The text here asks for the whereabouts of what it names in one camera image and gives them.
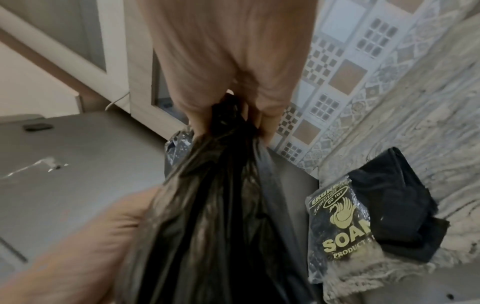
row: brown square tile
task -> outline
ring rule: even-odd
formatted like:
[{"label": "brown square tile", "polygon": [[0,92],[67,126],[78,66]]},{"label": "brown square tile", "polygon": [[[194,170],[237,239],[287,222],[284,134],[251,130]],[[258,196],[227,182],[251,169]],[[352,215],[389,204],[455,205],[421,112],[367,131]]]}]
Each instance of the brown square tile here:
[{"label": "brown square tile", "polygon": [[293,133],[293,136],[309,145],[318,135],[320,129],[306,120],[303,120]]},{"label": "brown square tile", "polygon": [[364,68],[350,60],[344,60],[328,84],[340,92],[350,95],[366,73],[367,70]]},{"label": "brown square tile", "polygon": [[413,14],[417,11],[424,0],[387,0],[387,2],[405,12]]}]

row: white tile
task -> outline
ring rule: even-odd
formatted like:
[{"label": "white tile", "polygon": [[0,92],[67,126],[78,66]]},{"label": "white tile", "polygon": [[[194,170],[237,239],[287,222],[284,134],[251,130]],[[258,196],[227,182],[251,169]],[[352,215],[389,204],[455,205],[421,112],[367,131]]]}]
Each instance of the white tile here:
[{"label": "white tile", "polygon": [[321,31],[344,43],[357,28],[365,10],[350,0],[336,0]]},{"label": "white tile", "polygon": [[303,80],[300,80],[300,82],[298,83],[295,89],[295,92],[293,93],[291,102],[296,104],[299,108],[303,107],[303,105],[308,100],[308,98],[312,95],[314,90],[315,90],[314,86],[312,86],[311,84]]},{"label": "white tile", "polygon": [[272,140],[270,141],[270,144],[268,145],[270,149],[275,151],[275,148],[279,145],[280,140],[282,140],[282,136],[279,133],[275,133]]}]

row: white wire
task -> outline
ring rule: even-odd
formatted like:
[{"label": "white wire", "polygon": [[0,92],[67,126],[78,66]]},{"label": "white wire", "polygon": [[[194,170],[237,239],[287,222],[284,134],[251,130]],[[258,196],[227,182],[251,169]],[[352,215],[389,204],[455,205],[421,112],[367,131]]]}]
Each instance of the white wire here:
[{"label": "white wire", "polygon": [[117,102],[119,102],[119,101],[122,100],[123,98],[125,98],[128,94],[130,94],[130,92],[126,93],[125,95],[123,95],[123,96],[120,97],[119,99],[110,102],[110,103],[108,104],[108,106],[105,108],[105,111],[108,110],[109,108],[111,108],[114,104],[116,104]]}]

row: patterned tile wall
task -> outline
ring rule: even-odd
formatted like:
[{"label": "patterned tile wall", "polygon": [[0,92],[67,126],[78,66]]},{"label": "patterned tile wall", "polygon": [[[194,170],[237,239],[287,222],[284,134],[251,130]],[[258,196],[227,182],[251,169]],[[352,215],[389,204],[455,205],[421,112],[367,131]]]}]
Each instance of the patterned tile wall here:
[{"label": "patterned tile wall", "polygon": [[318,165],[478,0],[325,0],[270,147]]}]

